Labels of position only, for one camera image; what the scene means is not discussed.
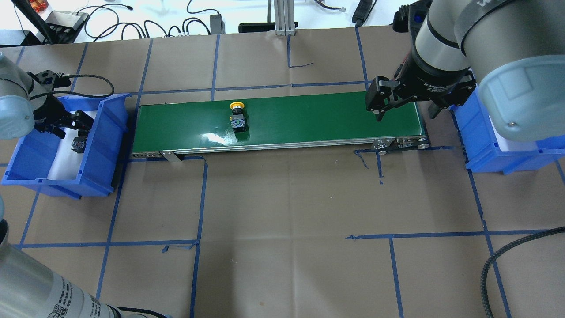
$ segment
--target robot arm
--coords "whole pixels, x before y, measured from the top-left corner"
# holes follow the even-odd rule
[[[367,110],[380,121],[410,101],[429,114],[462,105],[476,83],[496,130],[516,141],[565,134],[564,1],[421,0],[402,6],[393,29],[412,48],[392,80],[377,76]]]
[[[62,127],[68,127],[78,130],[85,141],[93,119],[80,110],[69,113],[50,93],[69,85],[71,81],[63,74],[26,73],[0,52],[0,139],[23,137],[34,128],[63,139]]]

